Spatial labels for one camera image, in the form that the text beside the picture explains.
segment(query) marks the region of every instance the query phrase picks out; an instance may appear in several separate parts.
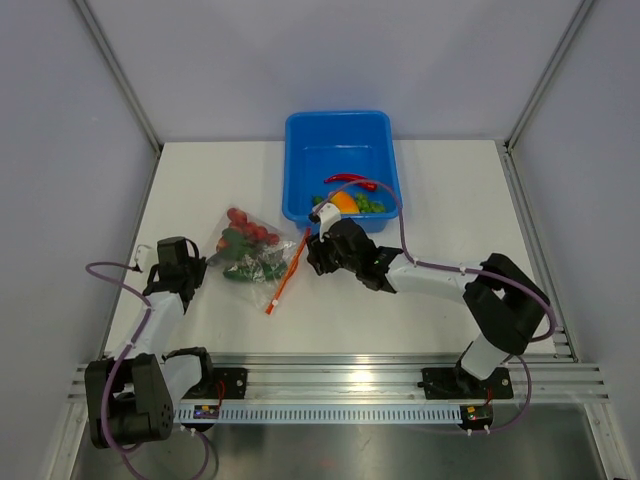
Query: clear plastic bag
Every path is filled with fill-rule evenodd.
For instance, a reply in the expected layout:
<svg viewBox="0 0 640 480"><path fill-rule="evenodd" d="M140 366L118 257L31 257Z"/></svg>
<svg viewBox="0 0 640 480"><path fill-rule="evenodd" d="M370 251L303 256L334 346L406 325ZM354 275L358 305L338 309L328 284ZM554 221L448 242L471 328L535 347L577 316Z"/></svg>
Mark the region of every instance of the clear plastic bag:
<svg viewBox="0 0 640 480"><path fill-rule="evenodd" d="M301 235L282 232L232 206L214 230L216 253L207 260L225 288L267 313L296 257Z"/></svg>

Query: black mounting bracket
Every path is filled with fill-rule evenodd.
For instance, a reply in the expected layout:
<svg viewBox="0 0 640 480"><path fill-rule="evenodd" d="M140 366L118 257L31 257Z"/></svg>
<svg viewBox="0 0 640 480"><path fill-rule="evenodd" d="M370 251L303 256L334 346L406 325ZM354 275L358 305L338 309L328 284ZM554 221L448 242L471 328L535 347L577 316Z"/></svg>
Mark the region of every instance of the black mounting bracket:
<svg viewBox="0 0 640 480"><path fill-rule="evenodd" d="M496 368L486 380L478 380L472 386L469 382L460 384L460 371L457 367L423 368L422 382L418 387L424 389L427 400L480 400L489 398L509 400L513 398L513 386L509 369Z"/></svg>

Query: white wall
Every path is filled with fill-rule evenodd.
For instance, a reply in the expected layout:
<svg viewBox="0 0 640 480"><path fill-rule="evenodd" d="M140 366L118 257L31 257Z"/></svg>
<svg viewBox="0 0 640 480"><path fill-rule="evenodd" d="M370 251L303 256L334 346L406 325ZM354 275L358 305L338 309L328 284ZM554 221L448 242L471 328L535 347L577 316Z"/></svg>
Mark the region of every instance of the white wall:
<svg viewBox="0 0 640 480"><path fill-rule="evenodd" d="M67 0L0 3L0 478L37 478L71 376L97 354L153 166Z"/></svg>
<svg viewBox="0 0 640 480"><path fill-rule="evenodd" d="M640 472L640 3L599 2L516 146L569 326Z"/></svg>
<svg viewBox="0 0 640 480"><path fill-rule="evenodd" d="M281 138L375 108L505 138L579 0L89 0L163 141Z"/></svg>

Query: orange vegetable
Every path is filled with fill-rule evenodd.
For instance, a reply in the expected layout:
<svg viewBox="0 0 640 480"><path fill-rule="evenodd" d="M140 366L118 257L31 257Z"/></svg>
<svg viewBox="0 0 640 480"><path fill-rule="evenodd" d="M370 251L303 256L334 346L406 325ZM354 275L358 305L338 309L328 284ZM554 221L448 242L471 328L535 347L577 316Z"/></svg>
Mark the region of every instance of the orange vegetable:
<svg viewBox="0 0 640 480"><path fill-rule="evenodd" d="M338 192L331 197L331 203L333 203L340 213L360 213L360 209L356 204L356 201L351 195L346 192Z"/></svg>

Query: blue bin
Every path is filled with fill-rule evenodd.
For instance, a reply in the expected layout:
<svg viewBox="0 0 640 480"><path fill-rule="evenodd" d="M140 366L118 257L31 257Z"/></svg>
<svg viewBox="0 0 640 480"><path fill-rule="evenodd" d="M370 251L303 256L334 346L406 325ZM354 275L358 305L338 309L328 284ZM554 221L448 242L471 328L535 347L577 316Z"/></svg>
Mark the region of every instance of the blue bin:
<svg viewBox="0 0 640 480"><path fill-rule="evenodd" d="M284 216L299 228L312 226L312 197L326 198L342 185L324 183L338 173L355 173L383 182L402 201L387 115L376 111L302 112L287 119ZM382 231L390 219L398 216L393 198L382 188L367 192L354 185L346 191L353 197L365 193L371 201L385 206L385 213L345 215L367 232Z"/></svg>

